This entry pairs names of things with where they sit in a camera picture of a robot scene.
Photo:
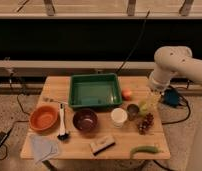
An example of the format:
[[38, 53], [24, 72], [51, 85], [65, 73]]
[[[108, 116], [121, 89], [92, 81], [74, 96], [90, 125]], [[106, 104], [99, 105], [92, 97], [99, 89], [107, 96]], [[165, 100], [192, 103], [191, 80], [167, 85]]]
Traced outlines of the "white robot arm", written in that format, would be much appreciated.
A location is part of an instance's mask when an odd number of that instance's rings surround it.
[[[152, 91], [164, 92], [175, 75], [202, 86], [202, 60], [192, 57], [187, 46], [163, 46], [154, 53], [155, 67], [149, 75]], [[202, 117], [198, 123], [185, 171], [202, 171]]]

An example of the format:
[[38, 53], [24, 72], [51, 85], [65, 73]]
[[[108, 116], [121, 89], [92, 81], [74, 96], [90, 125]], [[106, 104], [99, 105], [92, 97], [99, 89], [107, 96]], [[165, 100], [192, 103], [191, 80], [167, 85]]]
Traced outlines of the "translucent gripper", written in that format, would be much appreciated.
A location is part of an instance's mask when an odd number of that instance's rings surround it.
[[151, 85], [148, 85], [149, 93], [147, 96], [147, 104], [149, 109], [155, 109], [160, 99], [160, 92], [153, 88]]

